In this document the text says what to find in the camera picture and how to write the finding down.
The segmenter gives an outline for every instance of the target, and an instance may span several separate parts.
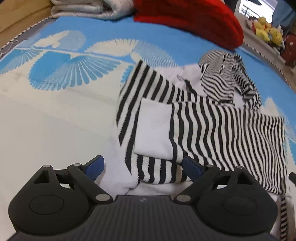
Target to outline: wooden panel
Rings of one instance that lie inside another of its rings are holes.
[[[51,7],[50,0],[4,0],[0,4],[0,48],[26,28],[50,16]]]

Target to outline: metal screw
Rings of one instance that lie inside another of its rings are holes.
[[[177,196],[177,200],[179,202],[189,202],[191,200],[191,197],[189,197],[188,195],[181,194]]]
[[[98,194],[96,195],[96,200],[100,202],[106,202],[110,199],[110,196],[108,194]]]

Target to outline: ribbed black plate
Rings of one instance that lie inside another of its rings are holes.
[[[76,229],[54,237],[16,233],[10,241],[275,241],[269,233],[235,237],[204,225],[191,206],[173,203],[168,196],[119,196],[114,203],[96,206]]]

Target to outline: mattress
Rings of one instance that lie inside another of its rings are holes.
[[[10,200],[42,165],[64,169],[104,151],[120,86],[139,59],[151,67],[182,66],[197,63],[213,49],[221,48],[132,18],[61,17],[10,50],[0,61],[0,157],[5,162],[0,171],[0,238],[14,232],[7,214]],[[258,87],[262,108],[284,117],[288,172],[295,171],[296,95],[258,57],[244,48],[236,52]],[[291,192],[296,197],[294,186]]]

